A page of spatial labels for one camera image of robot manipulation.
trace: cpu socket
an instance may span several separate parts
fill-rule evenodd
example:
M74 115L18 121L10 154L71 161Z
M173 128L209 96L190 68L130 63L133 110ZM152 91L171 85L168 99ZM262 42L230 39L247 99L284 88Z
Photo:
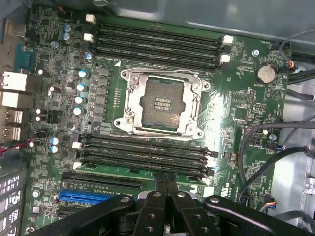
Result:
M134 68L121 72L127 80L124 116L114 125L137 138L199 139L201 93L210 83L189 70Z

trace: motherboard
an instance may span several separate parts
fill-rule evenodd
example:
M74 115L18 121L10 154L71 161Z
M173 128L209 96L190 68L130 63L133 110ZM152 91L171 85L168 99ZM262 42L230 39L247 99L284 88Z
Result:
M114 195L136 199L161 173L200 201L235 201L242 138L282 119L287 72L278 46L35 5L14 64L41 85L28 134L38 139L24 150L22 235ZM253 135L246 178L277 151L278 137L277 129ZM251 185L255 207L272 177L270 168Z

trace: blue pcie slot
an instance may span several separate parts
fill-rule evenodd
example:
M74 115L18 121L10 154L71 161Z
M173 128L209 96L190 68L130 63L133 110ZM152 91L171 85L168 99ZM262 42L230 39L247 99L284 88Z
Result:
M70 189L63 189L59 193L59 200L73 201L73 202L80 202L80 203L92 203L92 204L100 203L111 197L113 197L113 195L85 192L85 191L78 191L78 190L70 190Z

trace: metal socket frame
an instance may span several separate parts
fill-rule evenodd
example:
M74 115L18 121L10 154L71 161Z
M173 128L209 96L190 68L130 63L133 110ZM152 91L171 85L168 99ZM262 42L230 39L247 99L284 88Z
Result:
M197 127L201 93L210 89L210 83L199 78L197 72L190 70L153 70L134 68L123 70L121 77L127 84L124 116L116 119L114 125L137 138L168 138L193 140L204 137L203 130ZM150 77L174 80L184 85L183 102L185 110L180 114L179 127L176 131L145 128L142 125L143 108L140 99L145 95L146 83Z

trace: green circuit board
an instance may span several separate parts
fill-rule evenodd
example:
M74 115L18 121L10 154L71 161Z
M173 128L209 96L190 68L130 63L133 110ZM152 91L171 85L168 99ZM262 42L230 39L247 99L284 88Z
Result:
M198 36L209 39L224 37L225 34L210 32L200 29L190 29L178 26L163 25L152 22L95 15L98 21L107 24L138 27L143 29L159 29L164 32L175 32L183 35ZM29 148L27 156L30 160L28 184L25 197L22 234L29 226L40 228L56 220L60 206L88 207L89 204L72 202L58 202L54 200L58 196L63 185L61 182L63 171L72 171L73 162L72 141L74 134L95 133L110 135L121 133L113 122L121 117L124 112L127 82L120 77L120 72L129 68L145 67L163 70L176 70L178 67L154 63L139 62L131 59L115 59L107 56L93 55L93 59L85 59L87 51L86 42L82 40L91 24L85 21L86 13L71 11L70 16L61 15L56 9L35 5L30 14L30 22L27 29L26 43L28 49L36 54L34 68L31 73L43 69L49 71L50 77L43 78L42 94L37 94L34 109L45 108L57 112L57 122L47 124L35 122L35 114L32 115L30 134L38 129L47 129L47 142L34 148ZM69 24L74 29L71 35L72 42L62 40L63 26ZM58 48L51 47L51 42L57 41ZM233 42L229 44L230 61L224 68L217 71L199 72L199 77L211 84L211 89L202 94L201 109L198 118L198 127L205 132L205 137L192 141L174 141L165 139L153 139L158 142L186 146L206 146L210 151L219 153L216 159L214 177L208 179L205 184L201 180L191 180L187 176L178 175L177 184L180 190L196 193L202 201L210 195L221 195L236 200L240 186L238 176L237 152L243 136L253 126L262 123L271 123L281 120L284 108L284 97L287 86L287 74L277 73L273 82L263 85L255 79L256 69L268 62L276 68L285 66L279 51L273 49L273 43L265 40L233 36ZM258 56L253 56L253 50L259 50ZM79 79L78 71L85 69L90 77ZM100 79L101 71L106 85L96 86L95 80ZM90 89L78 92L75 87L83 83ZM60 94L49 96L48 87L54 85L62 88ZM87 100L93 96L103 101L101 112L91 116L90 112L75 116L74 98L80 95ZM82 107L90 110L90 101ZM270 140L270 134L279 136L279 130L267 130L267 133L256 133L246 152L245 171L249 178L259 167L275 153L274 147L278 144L278 138ZM58 137L58 152L51 153L50 140ZM112 175L142 179L143 191L154 188L151 171L140 171L132 174L128 168L110 167L99 165L98 168L81 166L76 169L80 173ZM263 194L270 193L273 177L273 168L262 175L252 186L256 207L264 204ZM139 191L122 189L117 187L101 187L97 184L73 184L72 189L92 191L97 193L129 194L136 197ZM40 192L40 196L34 198L34 190ZM39 214L32 215L33 208L40 207Z

